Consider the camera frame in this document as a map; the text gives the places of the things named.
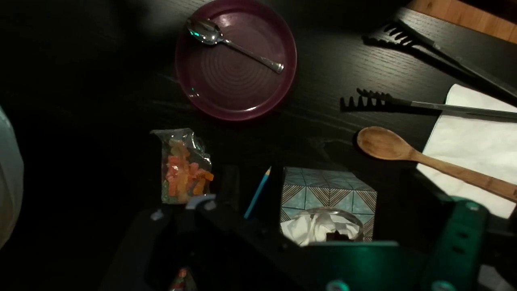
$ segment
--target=wooden spoon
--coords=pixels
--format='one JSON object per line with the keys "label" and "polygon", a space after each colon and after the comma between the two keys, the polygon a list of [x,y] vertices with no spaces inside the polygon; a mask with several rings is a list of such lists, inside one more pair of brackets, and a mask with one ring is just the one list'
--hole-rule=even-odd
{"label": "wooden spoon", "polygon": [[401,136],[386,128],[370,126],[360,129],[357,136],[357,146],[375,158],[412,160],[417,163],[423,163],[441,173],[451,175],[469,184],[481,188],[488,192],[517,202],[515,184],[443,160],[427,157],[422,152],[415,150],[412,146],[409,146]]}

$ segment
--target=black table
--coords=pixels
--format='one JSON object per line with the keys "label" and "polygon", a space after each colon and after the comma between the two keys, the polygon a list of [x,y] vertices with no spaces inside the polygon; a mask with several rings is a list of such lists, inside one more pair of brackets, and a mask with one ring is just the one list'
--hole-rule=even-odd
{"label": "black table", "polygon": [[[78,144],[86,136],[90,141],[84,139],[86,144],[78,146],[81,150],[95,142],[108,144],[113,155],[103,152],[103,162],[115,158],[107,162],[110,170],[118,170],[113,163],[123,162],[124,170],[118,176],[129,184],[123,189],[131,192],[131,217],[157,204],[157,171],[152,170],[155,144],[147,136],[149,129],[189,126],[204,137],[220,168],[234,165],[255,173],[249,181],[268,165],[354,171],[380,194],[375,238],[428,249],[430,238],[439,231],[430,220],[438,204],[431,194],[438,191],[410,163],[385,163],[359,154],[354,134],[364,126],[386,126],[422,149],[436,118],[341,113],[339,97],[352,95],[355,87],[368,87],[401,99],[441,102],[456,79],[410,55],[365,47],[360,34],[397,13],[422,34],[509,84],[517,76],[517,47],[410,10],[397,10],[397,2],[263,0],[286,18],[294,32],[299,50],[296,81],[275,113],[247,124],[225,124],[195,112],[171,81],[174,39],[183,21],[204,3],[5,3],[0,11],[5,39],[0,45],[0,102],[15,128],[23,128],[21,147],[29,152],[26,162],[31,165],[27,157],[37,158],[31,150],[32,141],[57,146],[52,142],[55,137]],[[50,146],[45,150],[61,154]],[[89,163],[89,170],[102,171],[105,165],[95,162]],[[116,207],[116,191],[116,186],[107,186],[86,205],[95,209],[99,200],[107,199],[108,205]]]}

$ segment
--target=handle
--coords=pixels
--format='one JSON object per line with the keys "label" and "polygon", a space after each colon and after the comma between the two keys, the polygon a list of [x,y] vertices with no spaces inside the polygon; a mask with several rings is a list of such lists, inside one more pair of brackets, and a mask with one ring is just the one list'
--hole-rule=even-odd
{"label": "handle", "polygon": [[469,170],[469,168],[464,168],[459,165],[452,165],[452,163],[448,163],[443,160],[436,160],[436,158],[431,158],[431,157],[423,155],[420,152],[415,155],[415,162],[428,165],[441,173],[446,173],[449,176],[462,179],[469,184],[481,188],[481,189],[493,192],[496,196],[501,196],[507,200],[517,202],[517,186],[511,184],[507,181],[502,181],[494,176],[488,176],[488,175],[483,175],[483,173],[478,173],[478,171],[473,171],[473,170]]}
{"label": "handle", "polygon": [[246,55],[246,57],[249,57],[249,58],[252,58],[252,60],[255,60],[255,61],[268,66],[270,70],[273,70],[273,71],[278,73],[278,74],[283,73],[284,68],[286,68],[283,63],[276,63],[276,61],[271,61],[270,58],[257,57],[257,55],[254,55],[254,53],[249,53],[249,52],[246,52],[246,50],[242,50],[241,47],[234,45],[229,39],[225,39],[223,44],[225,44],[226,47],[229,47],[229,49],[233,49],[233,50],[236,50],[236,52],[239,52],[239,53],[242,53],[242,55]]}

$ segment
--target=snack bag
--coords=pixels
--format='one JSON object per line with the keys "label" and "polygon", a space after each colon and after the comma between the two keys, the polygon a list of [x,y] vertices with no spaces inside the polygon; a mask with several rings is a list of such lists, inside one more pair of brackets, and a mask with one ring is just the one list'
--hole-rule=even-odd
{"label": "snack bag", "polygon": [[155,129],[162,141],[162,202],[187,204],[208,192],[213,181],[210,155],[189,128]]}

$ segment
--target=wooden handle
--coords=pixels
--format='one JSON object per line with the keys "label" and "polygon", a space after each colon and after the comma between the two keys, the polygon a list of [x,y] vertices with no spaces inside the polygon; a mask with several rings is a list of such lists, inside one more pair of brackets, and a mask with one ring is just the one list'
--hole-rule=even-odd
{"label": "wooden handle", "polygon": [[436,160],[431,157],[427,157],[423,154],[414,155],[415,162],[428,165],[441,173],[446,173],[449,176],[454,176],[457,179],[462,179],[469,184],[473,184],[477,188],[481,188],[488,192],[493,192],[496,196],[501,196],[507,200],[517,202],[517,186],[511,184],[507,181],[498,179],[494,176],[488,176],[459,165],[452,165],[443,160]]}

